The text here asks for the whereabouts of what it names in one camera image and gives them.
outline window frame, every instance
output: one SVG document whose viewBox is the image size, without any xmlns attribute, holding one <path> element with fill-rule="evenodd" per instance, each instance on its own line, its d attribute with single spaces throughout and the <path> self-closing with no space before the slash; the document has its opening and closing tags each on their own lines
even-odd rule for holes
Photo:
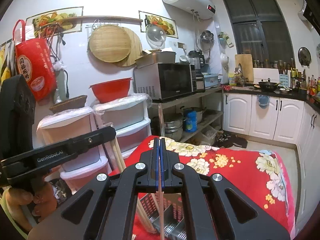
<svg viewBox="0 0 320 240">
<path fill-rule="evenodd" d="M 263 54 L 264 54 L 264 59 L 262 59 L 262 60 L 264 61 L 265 59 L 268 59 L 270 61 L 270 56 L 269 56 L 269 52 L 268 52 L 268 45 L 267 45 L 266 37 L 265 37 L 264 32 L 263 32 L 263 28 L 262 28 L 262 23 L 261 22 L 280 21 L 280 22 L 283 22 L 285 24 L 285 26 L 286 26 L 286 29 L 287 29 L 287 32 L 288 32 L 288 35 L 289 35 L 289 39 L 290 39 L 292 57 L 294 58 L 294 50 L 293 50 L 293 46 L 292 46 L 292 40 L 291 40 L 290 32 L 288 30 L 288 26 L 287 26 L 287 23 L 286 23 L 286 21 L 284 19 L 282 11 L 281 11 L 278 3 L 277 3 L 277 0 L 274 0 L 274 2 L 275 2 L 275 5 L 276 5 L 277 9 L 279 10 L 279 13 L 280 13 L 279 16 L 259 17 L 258 13 L 257 13 L 257 10 L 256 10 L 252 0 L 249 0 L 250 4 L 252 6 L 252 9 L 254 11 L 255 16 L 254 17 L 251 17 L 251 16 L 243 17 L 241 21 L 232 19 L 231 15 L 230 15 L 230 9 L 228 7 L 227 1 L 223 0 L 223 2 L 224 2 L 224 5 L 225 5 L 225 7 L 227 9 L 227 13 L 228 13 L 229 20 L 230 20 L 231 27 L 232 27 L 232 32 L 233 32 L 233 35 L 234 35 L 234 38 L 235 38 L 236 50 L 237 50 L 238 54 L 241 54 L 241 52 L 240 52 L 241 41 L 238 40 L 238 37 L 237 37 L 235 29 L 234 29 L 234 25 L 257 23 L 257 25 L 259 27 L 259 31 L 260 31 L 260 36 L 261 36 L 261 39 L 262 39 L 262 51 L 263 51 Z"/>
</svg>

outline framed fruit poster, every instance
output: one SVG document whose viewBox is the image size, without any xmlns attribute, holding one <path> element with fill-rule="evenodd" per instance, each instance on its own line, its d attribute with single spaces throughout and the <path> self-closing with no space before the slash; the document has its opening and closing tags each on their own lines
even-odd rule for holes
<svg viewBox="0 0 320 240">
<path fill-rule="evenodd" d="M 146 27 L 149 24 L 155 24 L 162 28 L 167 34 L 167 36 L 176 39 L 178 38 L 177 26 L 174 20 L 153 13 L 147 13 L 142 11 L 139 11 L 139 18 L 143 20 L 143 22 L 140 24 L 140 30 L 142 33 L 146 32 Z"/>
<path fill-rule="evenodd" d="M 33 15 L 26 19 L 26 24 L 33 24 L 35 29 L 35 37 L 42 36 L 46 27 L 49 25 L 58 24 L 64 34 L 82 31 L 82 21 L 72 19 L 73 17 L 83 16 L 83 6 L 62 8 L 52 11 L 47 11 Z"/>
</svg>

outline round wooden cutting board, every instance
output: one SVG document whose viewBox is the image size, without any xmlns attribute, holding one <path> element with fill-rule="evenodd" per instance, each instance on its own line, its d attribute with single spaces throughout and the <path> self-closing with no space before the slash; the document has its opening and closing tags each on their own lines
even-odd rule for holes
<svg viewBox="0 0 320 240">
<path fill-rule="evenodd" d="M 130 51 L 130 54 L 126 58 L 124 58 L 123 60 L 121 60 L 119 62 L 115 62 L 114 64 L 117 65 L 118 67 L 127 67 L 127 66 L 131 66 L 131 65 L 135 64 L 136 59 L 141 57 L 140 53 L 142 51 L 142 45 L 141 45 L 141 41 L 140 41 L 138 35 L 135 34 L 134 31 L 132 31 L 128 28 L 125 28 L 125 27 L 122 27 L 122 28 L 127 32 L 127 34 L 130 37 L 131 51 Z"/>
<path fill-rule="evenodd" d="M 118 62 L 131 51 L 131 40 L 124 28 L 103 25 L 96 28 L 89 39 L 92 54 L 104 62 Z"/>
</svg>

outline human hand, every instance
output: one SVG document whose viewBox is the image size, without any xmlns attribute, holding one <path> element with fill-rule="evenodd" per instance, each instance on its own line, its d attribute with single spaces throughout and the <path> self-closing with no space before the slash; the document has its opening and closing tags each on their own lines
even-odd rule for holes
<svg viewBox="0 0 320 240">
<path fill-rule="evenodd" d="M 20 206 L 28 205 L 33 201 L 36 206 L 32 214 L 40 217 L 38 219 L 39 222 L 49 216 L 57 207 L 57 200 L 54 197 L 53 188 L 49 182 L 45 182 L 44 186 L 35 192 L 35 196 L 23 189 L 11 187 L 5 194 L 5 198 L 10 215 L 26 231 L 30 231 L 32 226 L 23 214 Z"/>
</svg>

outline bag handle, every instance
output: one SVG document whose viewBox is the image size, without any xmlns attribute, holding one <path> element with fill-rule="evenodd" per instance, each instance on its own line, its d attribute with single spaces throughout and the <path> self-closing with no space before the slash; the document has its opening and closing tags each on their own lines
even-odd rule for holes
<svg viewBox="0 0 320 240">
<path fill-rule="evenodd" d="M 14 42 L 14 32 L 16 30 L 16 27 L 18 25 L 18 23 L 21 22 L 21 25 L 22 25 L 22 41 L 25 41 L 26 40 L 26 22 L 24 20 L 18 20 L 16 22 L 16 25 L 14 26 L 13 28 L 13 31 L 12 31 L 12 39 L 13 39 L 13 42 Z"/>
</svg>

